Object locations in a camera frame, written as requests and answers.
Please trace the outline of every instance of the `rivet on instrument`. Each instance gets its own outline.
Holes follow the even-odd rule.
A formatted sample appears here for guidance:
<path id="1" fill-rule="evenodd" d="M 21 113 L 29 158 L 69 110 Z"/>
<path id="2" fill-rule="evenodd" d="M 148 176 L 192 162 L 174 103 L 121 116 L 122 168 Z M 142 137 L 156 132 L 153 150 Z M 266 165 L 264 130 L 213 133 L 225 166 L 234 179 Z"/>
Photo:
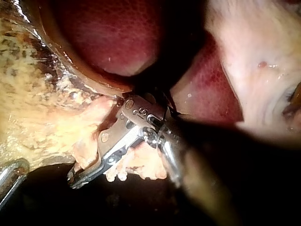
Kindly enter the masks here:
<path id="1" fill-rule="evenodd" d="M 103 133 L 102 134 L 102 142 L 105 143 L 109 139 L 109 134 L 108 133 Z"/>
<path id="2" fill-rule="evenodd" d="M 131 109 L 134 105 L 134 101 L 132 99 L 127 100 L 126 102 L 126 109 Z"/>

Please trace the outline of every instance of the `shiny metal surface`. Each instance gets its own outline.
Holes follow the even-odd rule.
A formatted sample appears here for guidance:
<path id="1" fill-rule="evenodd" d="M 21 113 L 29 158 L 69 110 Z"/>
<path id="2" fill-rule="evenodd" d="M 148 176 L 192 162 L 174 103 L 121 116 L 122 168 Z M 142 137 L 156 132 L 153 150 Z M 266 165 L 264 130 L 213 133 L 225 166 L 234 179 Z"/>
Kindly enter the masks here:
<path id="1" fill-rule="evenodd" d="M 26 159 L 18 159 L 2 166 L 0 171 L 0 211 L 29 173 Z"/>

